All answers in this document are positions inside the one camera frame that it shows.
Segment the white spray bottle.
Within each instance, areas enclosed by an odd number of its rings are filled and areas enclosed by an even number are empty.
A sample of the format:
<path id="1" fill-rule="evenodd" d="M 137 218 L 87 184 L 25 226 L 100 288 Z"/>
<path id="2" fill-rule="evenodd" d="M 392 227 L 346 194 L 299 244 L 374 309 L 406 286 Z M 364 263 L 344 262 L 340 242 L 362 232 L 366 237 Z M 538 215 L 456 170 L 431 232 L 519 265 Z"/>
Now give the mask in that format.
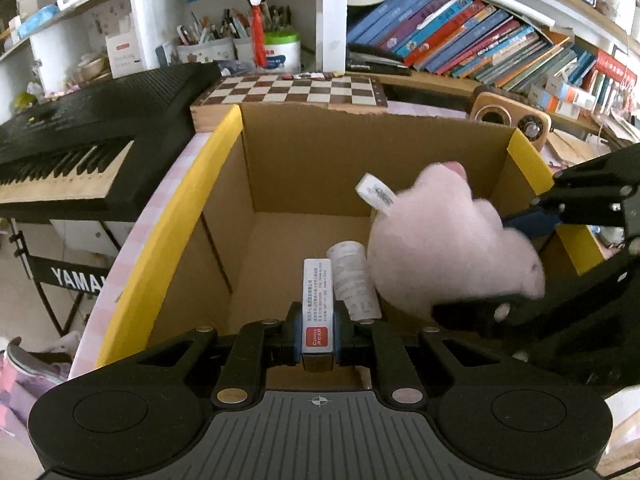
<path id="1" fill-rule="evenodd" d="M 355 322 L 378 320 L 382 311 L 370 278 L 366 248 L 354 240 L 345 240 L 329 248 L 334 297 L 343 301 Z"/>

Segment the red thick dictionary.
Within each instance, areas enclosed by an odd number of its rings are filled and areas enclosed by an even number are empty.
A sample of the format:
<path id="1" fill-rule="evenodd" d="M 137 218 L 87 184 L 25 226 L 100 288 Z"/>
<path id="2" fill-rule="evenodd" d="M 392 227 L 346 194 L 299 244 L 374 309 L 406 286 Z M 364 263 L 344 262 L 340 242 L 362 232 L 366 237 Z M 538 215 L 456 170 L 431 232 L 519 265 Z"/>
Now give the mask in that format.
<path id="1" fill-rule="evenodd" d="M 605 74 L 605 76 L 618 82 L 623 88 L 633 87 L 638 80 L 638 76 L 632 70 L 602 49 L 597 50 L 596 65 L 594 68 L 597 72 Z"/>

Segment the red tassel ornament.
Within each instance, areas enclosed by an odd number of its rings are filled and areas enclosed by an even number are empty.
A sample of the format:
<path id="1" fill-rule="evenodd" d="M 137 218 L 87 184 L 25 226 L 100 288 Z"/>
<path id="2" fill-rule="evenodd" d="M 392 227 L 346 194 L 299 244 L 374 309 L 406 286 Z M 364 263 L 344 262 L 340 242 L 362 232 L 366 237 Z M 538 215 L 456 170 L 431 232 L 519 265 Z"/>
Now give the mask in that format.
<path id="1" fill-rule="evenodd" d="M 264 25 L 262 24 L 262 0 L 250 0 L 252 7 L 252 41 L 255 65 L 258 68 L 267 66 L 265 54 Z"/>

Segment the brown retro radio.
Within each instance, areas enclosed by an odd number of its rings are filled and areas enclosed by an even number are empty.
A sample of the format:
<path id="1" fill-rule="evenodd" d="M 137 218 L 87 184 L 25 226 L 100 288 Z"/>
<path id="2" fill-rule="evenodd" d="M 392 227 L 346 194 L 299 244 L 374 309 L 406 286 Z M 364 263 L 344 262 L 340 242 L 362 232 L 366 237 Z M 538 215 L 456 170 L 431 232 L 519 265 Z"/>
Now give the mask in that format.
<path id="1" fill-rule="evenodd" d="M 474 92 L 469 118 L 477 122 L 518 128 L 538 152 L 546 144 L 552 126 L 551 118 L 546 112 L 521 100 L 486 89 Z"/>

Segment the green lid white jar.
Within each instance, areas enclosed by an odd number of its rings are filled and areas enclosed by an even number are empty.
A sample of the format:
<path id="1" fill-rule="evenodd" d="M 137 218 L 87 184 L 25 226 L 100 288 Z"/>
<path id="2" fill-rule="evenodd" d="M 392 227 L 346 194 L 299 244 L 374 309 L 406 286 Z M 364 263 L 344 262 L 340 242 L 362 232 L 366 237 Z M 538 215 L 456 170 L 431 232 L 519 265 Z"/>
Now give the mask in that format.
<path id="1" fill-rule="evenodd" d="M 300 39 L 294 29 L 265 32 L 266 70 L 279 73 L 300 71 Z"/>

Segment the pink plush pig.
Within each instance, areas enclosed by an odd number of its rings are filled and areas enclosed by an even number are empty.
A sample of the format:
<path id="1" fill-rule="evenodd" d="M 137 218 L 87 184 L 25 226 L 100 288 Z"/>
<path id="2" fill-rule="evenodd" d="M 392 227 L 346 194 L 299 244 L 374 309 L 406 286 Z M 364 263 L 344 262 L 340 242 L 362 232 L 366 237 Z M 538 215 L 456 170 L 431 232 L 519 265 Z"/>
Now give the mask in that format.
<path id="1" fill-rule="evenodd" d="M 439 304 L 544 296 L 544 267 L 534 245 L 504 226 L 491 202 L 473 196 L 458 162 L 425 167 L 398 193 L 366 174 L 356 192 L 374 211 L 370 277 L 400 312 L 428 320 Z"/>

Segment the row of leaning books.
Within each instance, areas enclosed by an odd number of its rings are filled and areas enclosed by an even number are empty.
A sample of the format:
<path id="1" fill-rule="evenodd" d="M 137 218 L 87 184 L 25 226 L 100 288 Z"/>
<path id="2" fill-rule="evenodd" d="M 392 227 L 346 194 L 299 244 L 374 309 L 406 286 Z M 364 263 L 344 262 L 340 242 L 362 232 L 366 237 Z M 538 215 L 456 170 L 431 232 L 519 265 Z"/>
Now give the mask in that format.
<path id="1" fill-rule="evenodd" d="M 471 79 L 524 94 L 550 77 L 579 86 L 598 56 L 484 0 L 381 0 L 347 11 L 352 72 Z"/>

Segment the orange white medicine box lower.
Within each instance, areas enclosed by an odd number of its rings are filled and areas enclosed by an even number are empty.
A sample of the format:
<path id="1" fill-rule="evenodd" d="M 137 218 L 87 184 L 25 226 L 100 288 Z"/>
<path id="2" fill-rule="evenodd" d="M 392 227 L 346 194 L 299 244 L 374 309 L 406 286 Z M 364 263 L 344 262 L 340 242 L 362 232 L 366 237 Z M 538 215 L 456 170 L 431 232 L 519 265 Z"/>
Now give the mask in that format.
<path id="1" fill-rule="evenodd" d="M 580 115 L 580 107 L 552 96 L 547 90 L 532 84 L 529 88 L 527 99 L 533 105 L 546 112 L 561 115 L 570 119 L 577 119 Z"/>

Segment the orange white medicine box upper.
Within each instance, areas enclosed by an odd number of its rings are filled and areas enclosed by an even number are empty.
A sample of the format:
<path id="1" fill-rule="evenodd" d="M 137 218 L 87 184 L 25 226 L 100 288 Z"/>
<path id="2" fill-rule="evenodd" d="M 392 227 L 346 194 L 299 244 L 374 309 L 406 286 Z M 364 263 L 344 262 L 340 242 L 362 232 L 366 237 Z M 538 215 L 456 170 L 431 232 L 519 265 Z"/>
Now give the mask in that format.
<path id="1" fill-rule="evenodd" d="M 596 98 L 582 88 L 568 84 L 561 78 L 549 76 L 544 88 L 559 100 L 574 104 L 588 112 L 592 112 L 596 106 Z"/>

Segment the wooden chess board box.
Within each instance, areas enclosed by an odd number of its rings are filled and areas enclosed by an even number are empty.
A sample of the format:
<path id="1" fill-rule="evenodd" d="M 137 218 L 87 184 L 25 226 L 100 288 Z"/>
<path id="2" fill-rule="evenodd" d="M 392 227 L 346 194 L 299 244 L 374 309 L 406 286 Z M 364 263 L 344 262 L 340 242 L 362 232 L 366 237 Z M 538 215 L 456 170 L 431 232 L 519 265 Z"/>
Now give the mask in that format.
<path id="1" fill-rule="evenodd" d="M 354 113 L 383 113 L 382 84 L 362 75 L 330 73 L 255 74 L 224 77 L 191 105 L 197 132 L 212 131 L 232 105 L 309 104 Z"/>

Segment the black yamaha keyboard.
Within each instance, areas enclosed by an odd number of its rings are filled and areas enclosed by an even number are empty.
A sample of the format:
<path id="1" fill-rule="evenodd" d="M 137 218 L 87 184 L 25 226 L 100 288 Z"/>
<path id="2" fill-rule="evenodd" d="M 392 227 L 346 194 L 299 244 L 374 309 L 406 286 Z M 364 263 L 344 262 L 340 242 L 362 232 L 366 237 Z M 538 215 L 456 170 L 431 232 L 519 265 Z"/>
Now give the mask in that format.
<path id="1" fill-rule="evenodd" d="M 1 214 L 136 220 L 194 136 L 191 106 L 216 64 L 178 64 L 90 84 L 1 126 Z"/>

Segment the small white red box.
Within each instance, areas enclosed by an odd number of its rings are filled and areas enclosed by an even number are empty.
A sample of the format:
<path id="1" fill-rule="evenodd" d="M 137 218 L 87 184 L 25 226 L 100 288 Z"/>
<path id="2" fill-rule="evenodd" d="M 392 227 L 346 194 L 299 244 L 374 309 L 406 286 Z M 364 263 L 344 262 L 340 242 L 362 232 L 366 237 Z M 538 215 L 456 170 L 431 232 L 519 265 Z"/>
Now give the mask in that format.
<path id="1" fill-rule="evenodd" d="M 329 258 L 305 259 L 302 301 L 302 361 L 307 372 L 332 370 L 334 297 Z"/>

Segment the orange white medicine box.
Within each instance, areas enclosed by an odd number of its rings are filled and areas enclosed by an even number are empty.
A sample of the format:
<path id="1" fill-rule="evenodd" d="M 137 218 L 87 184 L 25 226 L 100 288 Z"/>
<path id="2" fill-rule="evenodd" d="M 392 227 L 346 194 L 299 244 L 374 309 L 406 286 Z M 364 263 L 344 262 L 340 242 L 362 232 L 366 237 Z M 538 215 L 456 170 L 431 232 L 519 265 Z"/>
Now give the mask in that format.
<path id="1" fill-rule="evenodd" d="M 546 112 L 561 115 L 570 119 L 577 119 L 580 115 L 580 107 L 552 96 L 547 90 L 532 84 L 529 88 L 527 99 L 533 105 Z"/>
<path id="2" fill-rule="evenodd" d="M 592 112 L 596 106 L 596 98 L 582 88 L 568 84 L 561 78 L 549 76 L 544 88 L 559 100 L 574 104 L 588 112 Z"/>

